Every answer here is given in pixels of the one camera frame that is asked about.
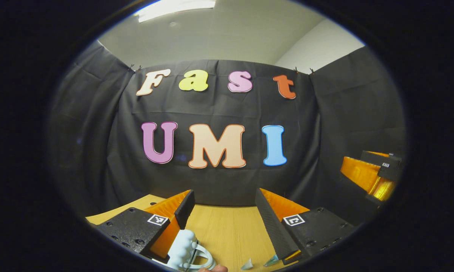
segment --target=black fabric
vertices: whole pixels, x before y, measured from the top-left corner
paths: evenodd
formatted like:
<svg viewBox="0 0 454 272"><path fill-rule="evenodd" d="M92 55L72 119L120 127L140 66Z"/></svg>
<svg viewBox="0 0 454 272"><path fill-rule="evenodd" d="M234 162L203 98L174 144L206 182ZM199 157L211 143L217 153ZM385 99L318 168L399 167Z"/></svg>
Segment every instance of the black fabric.
<svg viewBox="0 0 454 272"><path fill-rule="evenodd" d="M137 96L146 73L171 69L148 95ZM208 72L208 89L182 91L179 82L190 70ZM253 88L232 93L227 88L233 71L248 71ZM297 97L283 98L274 76L285 74L294 82L290 90ZM129 203L151 193L167 198L187 189L195 191L198 204L254 206L255 191L262 187L282 196L314 182L319 151L317 102L308 75L266 64L230 60L195 60L159 65L137 71L125 88L108 142L105 210ZM141 125L155 122L154 147L163 152L163 122L176 122L174 158L166 164L151 162L143 150ZM225 127L245 127L242 153L246 166L225 168L221 164L203 169L188 166L192 159L193 124L208 124L217 139ZM267 156L265 125L284 127L282 143L287 162L277 167L263 164Z"/></svg>
<svg viewBox="0 0 454 272"><path fill-rule="evenodd" d="M111 124L132 74L95 42L71 64L51 103L48 163L56 186L82 216L124 204L104 194L104 172Z"/></svg>
<svg viewBox="0 0 454 272"><path fill-rule="evenodd" d="M360 158L363 150L404 154L403 104L388 72L367 47L322 67L310 78L322 126L318 181L314 191L306 191L309 198L294 200L306 207L324 206L357 222L365 207L355 187L340 181L343 157Z"/></svg>

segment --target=screw hole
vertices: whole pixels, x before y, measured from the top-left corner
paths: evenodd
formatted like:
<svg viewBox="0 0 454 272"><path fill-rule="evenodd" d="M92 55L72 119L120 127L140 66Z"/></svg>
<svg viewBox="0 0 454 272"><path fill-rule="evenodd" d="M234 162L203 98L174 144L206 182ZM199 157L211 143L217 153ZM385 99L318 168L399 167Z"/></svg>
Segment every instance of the screw hole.
<svg viewBox="0 0 454 272"><path fill-rule="evenodd" d="M316 245L316 241L309 241L308 243L306 243L306 247L313 247Z"/></svg>

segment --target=purple letter u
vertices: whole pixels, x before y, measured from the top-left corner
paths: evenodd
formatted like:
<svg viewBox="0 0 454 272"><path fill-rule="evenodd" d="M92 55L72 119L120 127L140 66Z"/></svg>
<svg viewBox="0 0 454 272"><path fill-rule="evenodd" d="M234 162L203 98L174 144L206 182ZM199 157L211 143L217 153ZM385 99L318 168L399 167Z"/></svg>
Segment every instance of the purple letter u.
<svg viewBox="0 0 454 272"><path fill-rule="evenodd" d="M156 124L153 122L144 123L141 125L143 130L143 148L145 155L152 162L158 164L166 164L173 158L173 131L178 125L175 122L162 123L162 129L165 132L165 150L163 153L158 153L153 147L153 132L156 130Z"/></svg>

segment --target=ceiling light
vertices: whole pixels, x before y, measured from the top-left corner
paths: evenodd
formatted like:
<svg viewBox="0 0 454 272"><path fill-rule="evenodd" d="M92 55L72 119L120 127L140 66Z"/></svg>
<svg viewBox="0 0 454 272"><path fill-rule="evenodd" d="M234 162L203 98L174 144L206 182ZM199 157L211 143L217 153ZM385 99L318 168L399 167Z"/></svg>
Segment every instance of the ceiling light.
<svg viewBox="0 0 454 272"><path fill-rule="evenodd" d="M144 22L166 14L196 9L213 9L215 0L160 0L135 13Z"/></svg>

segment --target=table surface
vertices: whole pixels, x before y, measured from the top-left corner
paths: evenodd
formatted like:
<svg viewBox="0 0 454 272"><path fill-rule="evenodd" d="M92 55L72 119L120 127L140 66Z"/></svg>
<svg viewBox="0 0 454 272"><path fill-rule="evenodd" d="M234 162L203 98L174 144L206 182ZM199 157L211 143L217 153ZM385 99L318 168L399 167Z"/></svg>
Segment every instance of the table surface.
<svg viewBox="0 0 454 272"><path fill-rule="evenodd" d="M89 216L93 224L101 224L124 210L135 207L144 210L152 202L164 198L147 195L120 208L99 215ZM262 222L257 207L218 207L195 205L185 229L193 231L218 264L229 272L241 271L249 258L253 268L249 271L274 271L285 267L282 261L270 267L263 264L275 255L274 248Z"/></svg>

